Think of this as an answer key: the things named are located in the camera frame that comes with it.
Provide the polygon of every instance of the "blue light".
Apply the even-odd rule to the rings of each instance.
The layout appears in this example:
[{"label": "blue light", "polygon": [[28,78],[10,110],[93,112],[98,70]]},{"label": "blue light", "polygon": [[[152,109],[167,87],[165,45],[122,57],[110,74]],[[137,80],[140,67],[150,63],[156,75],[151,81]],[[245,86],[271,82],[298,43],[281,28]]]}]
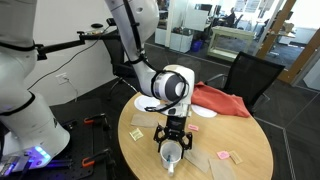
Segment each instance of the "blue light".
[{"label": "blue light", "polygon": [[39,147],[39,146],[36,146],[35,149],[36,149],[38,152],[43,151],[43,149],[42,149],[41,147]]},{"label": "blue light", "polygon": [[8,168],[8,170],[5,172],[5,176],[8,176],[12,172],[13,168],[14,168],[14,165],[11,164],[10,167]]}]

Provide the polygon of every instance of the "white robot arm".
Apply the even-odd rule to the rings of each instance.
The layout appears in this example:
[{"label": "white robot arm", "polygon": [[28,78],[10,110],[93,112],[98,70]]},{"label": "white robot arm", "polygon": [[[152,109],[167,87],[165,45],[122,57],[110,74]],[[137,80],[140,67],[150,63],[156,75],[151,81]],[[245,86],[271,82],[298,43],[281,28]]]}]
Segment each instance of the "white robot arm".
[{"label": "white robot arm", "polygon": [[0,2],[0,121],[9,130],[1,140],[0,177],[46,166],[68,144],[70,135],[55,120],[40,94],[23,87],[33,70],[36,0]]},{"label": "white robot arm", "polygon": [[168,65],[164,70],[154,69],[148,62],[144,42],[155,32],[159,22],[159,10],[155,0],[105,0],[119,29],[133,68],[139,79],[142,93],[165,100],[167,104],[146,108],[168,116],[165,127],[158,126],[154,140],[161,143],[165,139],[179,141],[183,150],[192,148],[192,134],[185,133],[186,118],[191,105],[194,87],[194,72],[179,65]]},{"label": "white robot arm", "polygon": [[[154,0],[106,0],[126,53],[137,73],[142,92],[168,102],[163,107],[148,108],[168,116],[167,126],[158,127],[155,140],[178,140],[184,149],[191,148],[182,138],[191,104],[194,85],[192,70],[169,65],[159,71],[148,63],[144,42],[154,33],[158,7]],[[37,0],[0,1],[0,121],[9,130],[1,143],[0,176],[46,166],[70,140],[69,133],[56,121],[39,94],[23,87],[24,78],[33,70],[37,50],[33,26]],[[159,131],[165,136],[158,137]]]}]

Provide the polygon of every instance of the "white cabinet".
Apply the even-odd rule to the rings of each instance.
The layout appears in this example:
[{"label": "white cabinet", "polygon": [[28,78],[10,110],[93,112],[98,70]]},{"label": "white cabinet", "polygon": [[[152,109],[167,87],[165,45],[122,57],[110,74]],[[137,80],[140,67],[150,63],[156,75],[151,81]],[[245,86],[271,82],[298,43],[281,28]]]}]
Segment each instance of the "white cabinet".
[{"label": "white cabinet", "polygon": [[155,43],[165,45],[166,42],[166,31],[165,29],[156,29],[156,37],[155,37]]},{"label": "white cabinet", "polygon": [[188,52],[191,47],[193,35],[171,33],[169,48],[179,52]]},{"label": "white cabinet", "polygon": [[289,45],[291,41],[294,41],[294,38],[286,37],[286,36],[279,37],[279,43],[280,44]]}]

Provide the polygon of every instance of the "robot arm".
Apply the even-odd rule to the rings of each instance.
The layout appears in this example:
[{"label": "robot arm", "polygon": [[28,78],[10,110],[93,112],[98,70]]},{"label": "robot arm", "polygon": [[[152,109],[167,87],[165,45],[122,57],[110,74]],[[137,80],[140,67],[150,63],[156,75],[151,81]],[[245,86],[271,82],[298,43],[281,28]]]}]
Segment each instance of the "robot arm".
[{"label": "robot arm", "polygon": [[142,93],[167,102],[166,105],[146,110],[168,116],[186,117],[191,104],[194,72],[179,65],[168,65],[164,70],[156,70],[149,64],[144,51],[144,42],[155,32],[159,21],[156,1],[106,0],[106,3],[118,26]]}]

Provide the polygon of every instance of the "pink sticky note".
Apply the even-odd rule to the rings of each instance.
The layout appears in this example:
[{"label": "pink sticky note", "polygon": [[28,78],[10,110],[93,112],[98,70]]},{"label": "pink sticky note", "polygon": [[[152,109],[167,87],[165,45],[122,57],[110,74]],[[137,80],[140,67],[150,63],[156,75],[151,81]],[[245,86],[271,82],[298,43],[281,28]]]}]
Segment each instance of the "pink sticky note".
[{"label": "pink sticky note", "polygon": [[230,157],[227,151],[220,151],[220,152],[217,152],[217,154],[220,159],[227,159],[228,157]]},{"label": "pink sticky note", "polygon": [[196,125],[189,124],[188,128],[191,129],[191,130],[194,130],[194,131],[199,131],[199,127],[196,126]]}]

